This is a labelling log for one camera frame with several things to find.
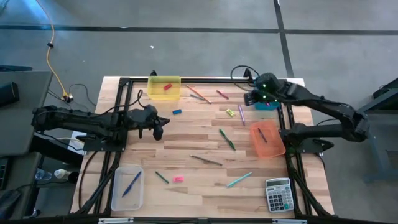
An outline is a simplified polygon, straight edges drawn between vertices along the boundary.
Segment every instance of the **wooden tabletop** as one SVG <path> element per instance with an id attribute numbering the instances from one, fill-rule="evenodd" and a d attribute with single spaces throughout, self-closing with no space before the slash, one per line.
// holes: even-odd
<path id="1" fill-rule="evenodd" d="M 99 93 L 96 113 L 102 113 L 114 106 L 120 77 L 104 77 Z M 304 85 L 303 79 L 288 79 Z M 131 102 L 137 98 L 137 92 L 143 89 L 143 105 L 151 104 L 159 116 L 169 118 L 164 126 L 163 138 L 155 141 L 152 131 L 145 130 L 143 138 L 137 131 L 130 131 L 126 150 L 122 153 L 120 167 L 139 165 L 144 169 L 144 205 L 136 211 L 112 212 L 112 216 L 124 217 L 217 217 L 217 218 L 291 218 L 293 212 L 270 213 L 265 192 L 265 181 L 275 177 L 287 177 L 284 156 L 272 159 L 259 159 L 252 147 L 249 127 L 256 121 L 273 120 L 279 127 L 276 111 L 259 111 L 252 106 L 243 106 L 246 126 L 239 115 L 238 104 L 244 105 L 244 91 L 233 84 L 188 83 L 206 96 L 212 104 L 190 97 L 193 94 L 183 84 L 181 99 L 150 100 L 146 95 L 147 83 L 135 83 Z M 217 94 L 220 90 L 229 96 L 229 100 Z M 182 113 L 173 115 L 172 111 L 182 109 Z M 233 110 L 231 118 L 226 110 Z M 294 118 L 298 123 L 312 125 L 312 116 L 307 107 L 293 107 Z M 236 151 L 232 151 L 219 134 L 221 128 L 232 140 Z M 191 158 L 194 154 L 223 164 L 205 164 Z M 81 171 L 88 156 L 85 156 Z M 82 187 L 82 204 L 88 200 L 98 185 L 104 153 L 99 152 L 88 165 Z M 328 184 L 321 160 L 314 155 L 302 155 L 308 188 L 324 208 L 333 213 Z M 156 176 L 160 172 L 166 179 L 176 175 L 184 176 L 182 183 L 166 184 Z M 252 176 L 226 188 L 226 185 L 248 172 Z M 78 184 L 71 212 L 78 210 Z M 304 212 L 301 190 L 298 200 Z M 103 197 L 104 208 L 106 197 Z"/>

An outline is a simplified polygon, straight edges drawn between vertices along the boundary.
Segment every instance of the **water bottle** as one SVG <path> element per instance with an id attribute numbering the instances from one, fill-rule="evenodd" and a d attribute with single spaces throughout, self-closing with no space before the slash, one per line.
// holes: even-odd
<path id="1" fill-rule="evenodd" d="M 52 174 L 50 172 L 44 171 L 40 168 L 37 168 L 35 180 L 50 180 Z"/>

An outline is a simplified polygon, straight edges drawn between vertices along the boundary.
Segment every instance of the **green pen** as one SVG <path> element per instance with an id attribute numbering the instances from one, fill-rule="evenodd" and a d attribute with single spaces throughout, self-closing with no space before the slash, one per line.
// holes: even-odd
<path id="1" fill-rule="evenodd" d="M 231 146 L 231 148 L 235 151 L 235 146 L 234 144 L 231 142 L 231 140 L 228 139 L 228 137 L 225 135 L 224 131 L 219 129 L 221 135 L 225 138 L 225 140 L 228 142 L 229 146 Z"/>

